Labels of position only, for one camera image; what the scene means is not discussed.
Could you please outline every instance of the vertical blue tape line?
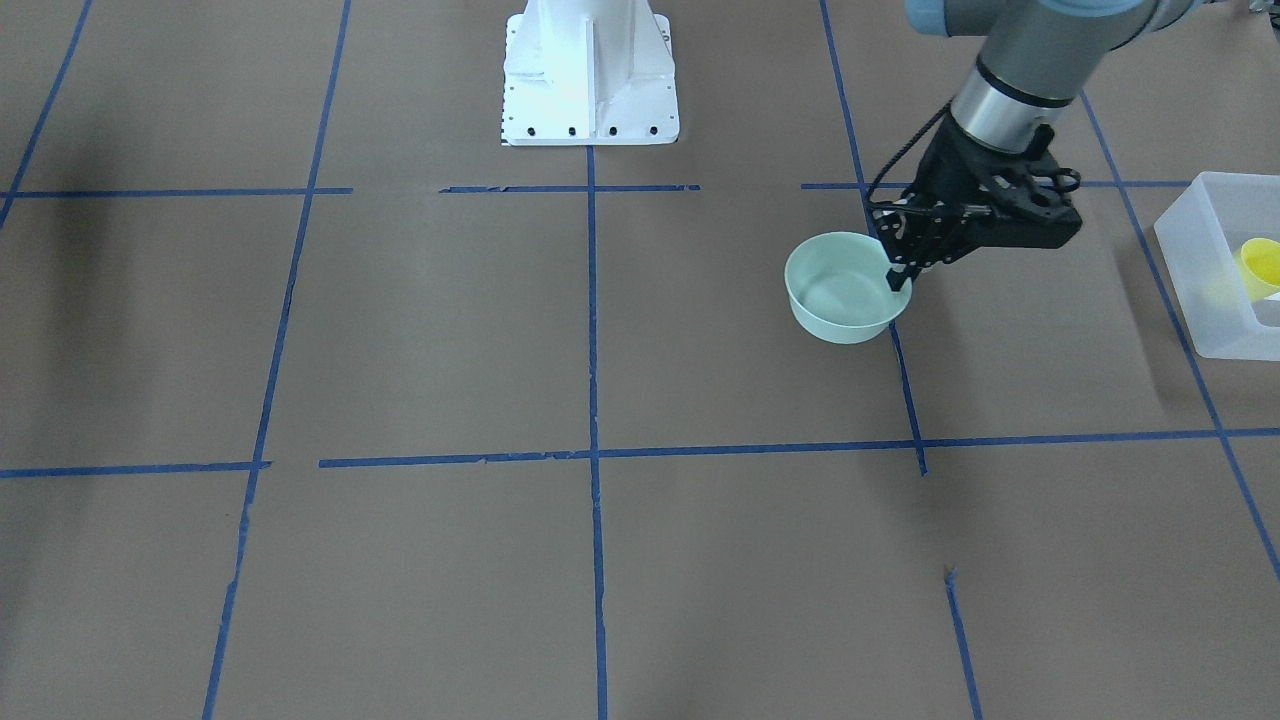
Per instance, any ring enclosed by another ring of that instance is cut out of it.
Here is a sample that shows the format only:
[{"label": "vertical blue tape line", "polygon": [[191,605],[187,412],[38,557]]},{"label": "vertical blue tape line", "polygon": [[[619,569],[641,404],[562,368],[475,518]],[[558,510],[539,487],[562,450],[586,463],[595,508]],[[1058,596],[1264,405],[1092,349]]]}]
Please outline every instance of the vertical blue tape line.
[{"label": "vertical blue tape line", "polygon": [[590,375],[591,423],[591,550],[595,569],[595,707],[599,720],[609,717],[609,666],[604,642],[604,527],[600,516],[600,401],[596,364],[596,266],[595,266],[595,147],[586,147],[586,273],[588,273],[588,369]]},{"label": "vertical blue tape line", "polygon": [[79,36],[84,31],[84,22],[88,20],[88,10],[92,6],[93,0],[84,0],[84,6],[81,8],[79,18],[76,20],[76,29],[72,32],[72,41],[67,45],[67,54],[63,55],[63,64],[58,68],[58,76],[54,78],[54,86],[49,90],[49,97],[45,99],[45,106],[40,109],[40,117],[36,118],[36,127],[31,131],[31,140],[27,141],[27,149],[22,152],[22,161],[18,163],[18,172],[14,173],[13,182],[9,184],[9,195],[5,196],[4,206],[0,208],[0,228],[9,219],[13,201],[22,187],[22,178],[27,174],[27,168],[31,167],[31,158],[36,154],[40,135],[45,132],[45,123],[49,122],[49,113],[54,109],[54,100],[58,100],[58,91],[63,88],[63,81],[67,79],[67,69],[72,67],[72,58],[76,56],[76,47],[79,45]]},{"label": "vertical blue tape line", "polygon": [[1204,375],[1201,374],[1199,363],[1196,361],[1196,354],[1192,351],[1192,345],[1187,340],[1187,332],[1183,329],[1183,324],[1178,320],[1178,311],[1174,310],[1174,301],[1169,296],[1169,288],[1165,287],[1165,281],[1160,277],[1160,268],[1156,265],[1156,256],[1151,251],[1151,243],[1147,242],[1147,233],[1142,231],[1142,223],[1138,220],[1138,213],[1133,208],[1133,200],[1129,197],[1129,190],[1125,187],[1124,181],[1120,179],[1120,168],[1116,165],[1115,156],[1111,154],[1111,146],[1107,143],[1106,136],[1102,133],[1102,124],[1098,122],[1097,113],[1093,111],[1093,104],[1085,94],[1080,94],[1080,101],[1084,105],[1085,113],[1089,115],[1089,122],[1093,124],[1093,132],[1098,136],[1098,143],[1102,146],[1102,155],[1107,159],[1107,165],[1111,168],[1111,176],[1116,182],[1116,187],[1120,191],[1120,199],[1124,201],[1125,211],[1129,214],[1129,222],[1133,224],[1133,231],[1138,234],[1138,243],[1142,246],[1142,254],[1147,259],[1147,268],[1151,270],[1152,279],[1156,281],[1156,290],[1160,291],[1160,299],[1165,304],[1165,311],[1169,314],[1169,322],[1174,325],[1174,332],[1178,334],[1178,342],[1183,346],[1183,355],[1187,357],[1187,364],[1190,365],[1192,375],[1196,378],[1196,387],[1199,388],[1201,398],[1204,401],[1204,409],[1208,411],[1210,419],[1213,420],[1213,429],[1217,432],[1219,443],[1222,446],[1222,452],[1226,455],[1226,461],[1231,466],[1231,474],[1235,475],[1235,484],[1240,489],[1240,495],[1244,497],[1244,505],[1249,511],[1249,516],[1253,519],[1253,527],[1258,532],[1258,538],[1262,539],[1262,547],[1266,551],[1267,560],[1271,561],[1271,571],[1275,573],[1276,580],[1280,580],[1280,556],[1276,555],[1275,543],[1271,542],[1271,533],[1267,532],[1266,523],[1262,520],[1262,512],[1258,511],[1258,505],[1253,500],[1253,491],[1249,489],[1249,483],[1244,478],[1244,471],[1240,469],[1240,464],[1235,457],[1235,450],[1231,448],[1231,441],[1228,437],[1226,429],[1222,427],[1222,420],[1217,414],[1217,407],[1213,405],[1213,397],[1208,392],[1208,384],[1204,383]]},{"label": "vertical blue tape line", "polygon": [[969,638],[964,633],[964,619],[960,618],[960,602],[956,600],[955,568],[947,573],[947,603],[951,605],[951,624],[956,630],[956,646],[960,648],[960,664],[964,666],[964,684],[969,688],[969,706],[973,708],[973,720],[982,720],[982,701],[978,700],[978,680],[973,676]]},{"label": "vertical blue tape line", "polygon": [[[867,177],[863,174],[861,154],[858,151],[858,133],[854,132],[854,114],[849,109],[849,96],[845,94],[845,74],[840,69],[840,53],[836,50],[836,33],[831,29],[831,12],[827,9],[827,0],[818,0],[822,9],[822,27],[827,32],[827,51],[831,54],[831,69],[836,76],[836,92],[840,94],[840,109],[845,115],[845,133],[849,136],[849,154],[854,159],[854,176],[858,178],[858,187],[865,191]],[[872,220],[870,210],[863,204],[863,214],[867,217],[867,229],[876,234],[876,223]],[[890,337],[893,338],[893,352],[897,355],[897,368],[902,375],[902,401],[906,405],[906,416],[911,423],[911,438],[915,441],[915,457],[920,464],[920,474],[929,474],[929,461],[924,454],[924,441],[920,436],[920,421],[915,414],[915,398],[911,395],[911,380],[906,373],[906,355],[902,352],[902,340],[897,334],[897,323],[890,324]]]},{"label": "vertical blue tape line", "polygon": [[[347,20],[351,18],[351,0],[342,4],[342,20],[338,23],[338,40],[333,50],[333,63],[329,68],[329,86],[325,90],[324,106],[320,111],[320,128],[316,131],[315,151],[311,155],[311,173],[307,177],[307,193],[302,201],[302,214],[298,218],[298,233],[293,241],[293,259],[289,263],[289,279],[284,288],[284,302],[280,305],[280,322],[275,331],[275,347],[271,352],[271,369],[266,377],[266,391],[262,397],[262,415],[257,425],[257,438],[253,442],[253,462],[262,461],[266,448],[266,430],[271,424],[271,404],[275,400],[276,379],[280,374],[280,359],[284,355],[284,338],[289,331],[289,311],[293,306],[293,288],[298,279],[298,265],[302,260],[302,246],[311,217],[311,204],[315,199],[316,178],[320,176],[320,159],[324,156],[324,140],[329,127],[329,110],[333,108],[334,91],[338,87],[338,69],[342,67],[342,49],[347,41]],[[214,647],[214,662],[209,670],[209,689],[205,692],[202,720],[212,720],[214,705],[218,700],[218,684],[221,680],[223,660],[227,656],[227,638],[230,633],[232,614],[236,609],[236,591],[239,588],[241,570],[244,565],[244,548],[248,541],[250,509],[257,493],[259,468],[248,474],[244,486],[244,505],[241,509],[239,534],[236,541],[236,569],[232,582],[227,585],[223,601],[223,616],[218,628],[218,643]]]}]

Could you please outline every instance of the blue joint cap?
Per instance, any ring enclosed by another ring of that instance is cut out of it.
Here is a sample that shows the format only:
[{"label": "blue joint cap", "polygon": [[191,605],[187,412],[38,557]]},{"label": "blue joint cap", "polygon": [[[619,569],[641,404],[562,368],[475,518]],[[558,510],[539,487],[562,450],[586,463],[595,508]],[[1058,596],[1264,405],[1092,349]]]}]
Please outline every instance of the blue joint cap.
[{"label": "blue joint cap", "polygon": [[1142,5],[1143,0],[1039,0],[1050,10],[1075,18],[1119,15]]},{"label": "blue joint cap", "polygon": [[906,0],[906,20],[920,35],[951,37],[947,32],[947,0]]}]

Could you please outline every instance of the yellow cup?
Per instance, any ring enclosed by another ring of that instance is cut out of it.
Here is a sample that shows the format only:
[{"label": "yellow cup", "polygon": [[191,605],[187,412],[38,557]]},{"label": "yellow cup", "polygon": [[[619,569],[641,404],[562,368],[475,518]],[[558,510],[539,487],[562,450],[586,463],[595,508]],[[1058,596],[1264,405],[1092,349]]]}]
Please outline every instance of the yellow cup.
[{"label": "yellow cup", "polygon": [[1280,242],[1256,237],[1235,252],[1235,265],[1249,293],[1249,302],[1257,302],[1280,292]]}]

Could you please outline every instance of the robotic arm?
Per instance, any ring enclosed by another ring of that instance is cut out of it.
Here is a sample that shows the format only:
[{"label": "robotic arm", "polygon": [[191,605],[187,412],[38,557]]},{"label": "robotic arm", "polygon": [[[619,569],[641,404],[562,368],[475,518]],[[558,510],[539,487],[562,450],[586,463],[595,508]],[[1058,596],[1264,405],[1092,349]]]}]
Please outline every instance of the robotic arm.
[{"label": "robotic arm", "polygon": [[[1048,151],[1052,122],[1111,50],[1181,19],[1204,0],[906,0],[929,35],[987,36],[968,79],[867,191],[890,259],[890,287],[979,247],[1066,243],[1083,220],[1080,176]],[[893,202],[872,196],[941,120],[915,179]]]}]

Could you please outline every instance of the silver metal cylinder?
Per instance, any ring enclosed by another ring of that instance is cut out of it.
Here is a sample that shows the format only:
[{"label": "silver metal cylinder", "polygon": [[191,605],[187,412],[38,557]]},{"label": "silver metal cylinder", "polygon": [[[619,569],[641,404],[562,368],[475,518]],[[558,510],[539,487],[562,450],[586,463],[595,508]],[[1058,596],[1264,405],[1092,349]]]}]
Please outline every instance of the silver metal cylinder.
[{"label": "silver metal cylinder", "polygon": [[1052,123],[1061,108],[1028,105],[996,90],[978,68],[951,101],[951,117],[975,141],[1001,152],[1027,150],[1036,128]]}]

